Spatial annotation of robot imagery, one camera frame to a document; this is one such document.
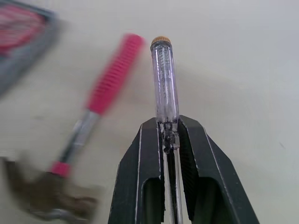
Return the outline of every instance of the black clamp jaw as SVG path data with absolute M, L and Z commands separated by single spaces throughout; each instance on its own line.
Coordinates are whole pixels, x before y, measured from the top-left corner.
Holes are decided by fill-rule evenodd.
M 143 123 L 119 164 L 108 224 L 164 220 L 161 136 L 155 118 Z M 180 163 L 192 224 L 259 224 L 230 159 L 203 126 L 180 116 Z

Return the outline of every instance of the pink hammer handle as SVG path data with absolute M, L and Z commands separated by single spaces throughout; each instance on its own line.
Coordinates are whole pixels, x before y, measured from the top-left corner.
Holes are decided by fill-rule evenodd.
M 140 52 L 144 40 L 135 34 L 125 35 L 115 59 L 98 79 L 87 103 L 87 108 L 99 115 L 108 109 L 120 91 L 128 71 Z

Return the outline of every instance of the white surface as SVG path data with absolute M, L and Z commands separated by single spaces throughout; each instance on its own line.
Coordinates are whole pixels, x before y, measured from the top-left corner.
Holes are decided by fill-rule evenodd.
M 260 223 L 298 222 L 297 1 L 24 2 L 56 11 L 64 27 L 59 43 L 1 97 L 0 150 L 27 150 L 36 167 L 49 167 L 121 35 L 144 36 L 144 55 L 73 173 L 77 184 L 100 186 L 94 223 L 107 223 L 118 162 L 139 125 L 155 115 L 149 47 L 166 35 L 180 113 L 205 126 L 230 157 Z M 17 209 L 2 178 L 1 222 L 43 223 Z

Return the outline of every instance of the rubber grip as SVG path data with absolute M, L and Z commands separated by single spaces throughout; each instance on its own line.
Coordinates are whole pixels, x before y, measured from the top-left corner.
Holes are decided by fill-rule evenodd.
M 64 162 L 56 162 L 52 166 L 52 169 L 50 172 L 53 174 L 57 174 L 61 177 L 67 177 L 70 172 L 70 165 L 68 163 L 64 163 Z
M 100 76 L 91 92 L 87 104 L 89 110 L 100 115 L 107 110 L 121 89 L 143 44 L 143 38 L 138 35 L 127 34 L 124 36 L 119 50 L 105 68 L 103 75 Z

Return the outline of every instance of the gray case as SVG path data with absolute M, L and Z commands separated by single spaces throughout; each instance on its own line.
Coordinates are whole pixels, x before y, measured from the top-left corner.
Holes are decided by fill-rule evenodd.
M 42 33 L 26 45 L 12 50 L 9 57 L 0 57 L 0 95 L 24 74 L 25 69 L 56 40 L 58 34 L 57 17 L 53 12 L 17 1 L 0 0 L 0 6 L 4 4 L 26 8 L 44 16 L 46 27 Z

